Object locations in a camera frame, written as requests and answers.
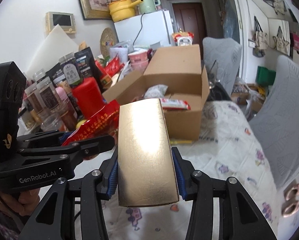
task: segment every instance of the pink bowl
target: pink bowl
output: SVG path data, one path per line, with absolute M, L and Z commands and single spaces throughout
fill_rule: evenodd
M 147 51 L 140 50 L 128 54 L 132 64 L 144 62 L 147 60 Z
M 139 72 L 141 72 L 143 74 L 148 65 L 149 65 L 149 61 L 146 60 L 146 61 L 142 61 L 142 62 L 139 62 L 139 63 L 131 64 L 131 68 L 133 70 L 138 70 Z

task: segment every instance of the chair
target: chair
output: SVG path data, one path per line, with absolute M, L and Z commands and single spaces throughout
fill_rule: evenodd
M 218 63 L 216 79 L 219 80 L 226 92 L 231 95 L 235 78 L 239 69 L 242 56 L 242 46 L 232 38 L 203 39 L 204 63 L 207 72 L 215 60 Z
M 279 190 L 299 174 L 299 65 L 288 57 L 278 57 L 272 90 L 249 124 Z

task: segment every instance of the white refrigerator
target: white refrigerator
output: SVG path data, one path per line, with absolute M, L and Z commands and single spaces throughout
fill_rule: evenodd
M 119 42 L 127 40 L 135 41 L 134 47 L 148 46 L 157 42 L 160 42 L 162 47 L 175 45 L 171 36 L 173 26 L 168 10 L 138 15 L 117 22 L 115 23 L 115 29 Z

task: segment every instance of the yellow pot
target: yellow pot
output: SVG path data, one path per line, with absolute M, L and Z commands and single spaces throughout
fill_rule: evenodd
M 110 15 L 114 22 L 125 20 L 135 16 L 134 7 L 143 2 L 143 0 L 137 0 L 132 2 L 131 0 L 118 0 L 109 4 Z

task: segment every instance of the red canister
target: red canister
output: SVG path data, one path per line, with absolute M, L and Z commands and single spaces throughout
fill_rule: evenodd
M 78 100 L 77 104 L 87 120 L 106 105 L 106 101 L 93 77 L 85 78 L 80 85 L 72 88 L 72 93 Z

